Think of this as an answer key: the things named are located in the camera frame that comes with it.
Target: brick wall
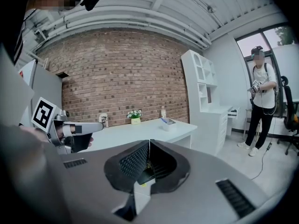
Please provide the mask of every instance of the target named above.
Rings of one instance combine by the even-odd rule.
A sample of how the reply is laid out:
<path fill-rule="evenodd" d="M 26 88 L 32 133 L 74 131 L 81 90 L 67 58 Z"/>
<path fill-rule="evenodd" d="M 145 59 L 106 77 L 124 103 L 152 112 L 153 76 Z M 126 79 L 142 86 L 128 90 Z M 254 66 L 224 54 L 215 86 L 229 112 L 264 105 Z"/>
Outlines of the brick wall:
<path fill-rule="evenodd" d="M 141 109 L 142 121 L 168 117 L 189 122 L 188 96 L 180 57 L 189 48 L 153 32 L 101 29 L 69 36 L 39 52 L 54 74 L 64 71 L 63 109 L 71 121 L 130 123 L 128 111 Z"/>

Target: white t-shirt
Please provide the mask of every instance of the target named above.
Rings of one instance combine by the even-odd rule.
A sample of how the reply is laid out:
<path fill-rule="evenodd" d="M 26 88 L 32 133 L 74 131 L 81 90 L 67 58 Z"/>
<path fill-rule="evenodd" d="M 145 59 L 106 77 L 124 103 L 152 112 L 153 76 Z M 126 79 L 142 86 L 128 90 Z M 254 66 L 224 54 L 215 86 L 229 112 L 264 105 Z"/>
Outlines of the white t-shirt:
<path fill-rule="evenodd" d="M 273 81 L 273 82 L 277 83 L 276 77 L 275 77 L 275 72 L 274 72 L 272 65 L 267 63 L 266 66 L 267 66 L 268 75 L 267 75 L 267 72 L 265 71 L 264 65 L 262 65 L 262 67 L 260 69 L 258 69 L 257 67 L 254 68 L 254 76 L 252 75 L 253 81 L 257 80 L 263 84 L 267 83 L 268 81 Z M 259 107 L 263 107 L 266 109 L 272 109 L 275 106 L 274 90 L 270 89 L 264 93 L 260 93 L 260 92 L 256 93 L 253 103 Z"/>

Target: white shoe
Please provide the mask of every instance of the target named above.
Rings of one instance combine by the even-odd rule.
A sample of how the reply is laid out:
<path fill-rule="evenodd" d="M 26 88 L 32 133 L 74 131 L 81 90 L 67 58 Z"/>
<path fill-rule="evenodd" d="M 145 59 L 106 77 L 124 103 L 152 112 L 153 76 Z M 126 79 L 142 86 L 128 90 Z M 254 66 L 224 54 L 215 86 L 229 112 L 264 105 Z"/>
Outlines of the white shoe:
<path fill-rule="evenodd" d="M 253 147 L 251 149 L 251 151 L 249 152 L 249 156 L 253 157 L 253 156 L 255 156 L 257 154 L 257 152 L 258 152 L 258 148 Z"/>
<path fill-rule="evenodd" d="M 238 147 L 245 148 L 245 149 L 247 149 L 247 150 L 250 148 L 250 146 L 248 146 L 245 142 L 243 142 L 243 143 L 238 143 L 237 146 L 238 146 Z"/>

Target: ceiling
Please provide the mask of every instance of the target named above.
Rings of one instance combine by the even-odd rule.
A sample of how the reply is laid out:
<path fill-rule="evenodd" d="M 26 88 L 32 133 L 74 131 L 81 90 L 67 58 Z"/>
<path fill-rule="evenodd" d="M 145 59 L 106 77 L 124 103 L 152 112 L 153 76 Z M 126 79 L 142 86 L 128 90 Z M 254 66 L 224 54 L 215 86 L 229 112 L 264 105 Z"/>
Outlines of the ceiling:
<path fill-rule="evenodd" d="M 34 52 L 83 30 L 122 27 L 159 32 L 203 50 L 236 24 L 277 10 L 272 0 L 100 0 L 89 12 L 82 6 L 35 11 L 26 20 L 24 47 Z"/>

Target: man in white t-shirt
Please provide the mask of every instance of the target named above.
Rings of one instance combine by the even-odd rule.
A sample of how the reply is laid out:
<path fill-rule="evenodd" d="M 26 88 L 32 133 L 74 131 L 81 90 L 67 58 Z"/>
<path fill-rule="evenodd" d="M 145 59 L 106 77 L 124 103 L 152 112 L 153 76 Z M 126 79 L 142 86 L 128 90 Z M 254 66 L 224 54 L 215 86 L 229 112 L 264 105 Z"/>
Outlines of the man in white t-shirt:
<path fill-rule="evenodd" d="M 252 94 L 253 108 L 251 113 L 250 127 L 245 142 L 238 143 L 239 147 L 249 149 L 256 133 L 257 125 L 262 119 L 262 132 L 256 142 L 256 146 L 251 149 L 249 156 L 255 156 L 259 148 L 264 144 L 269 132 L 273 113 L 276 109 L 276 77 L 272 65 L 265 63 L 265 54 L 262 47 L 254 47 L 251 50 L 251 57 L 255 62 L 252 71 L 252 78 L 256 85 L 249 90 Z"/>

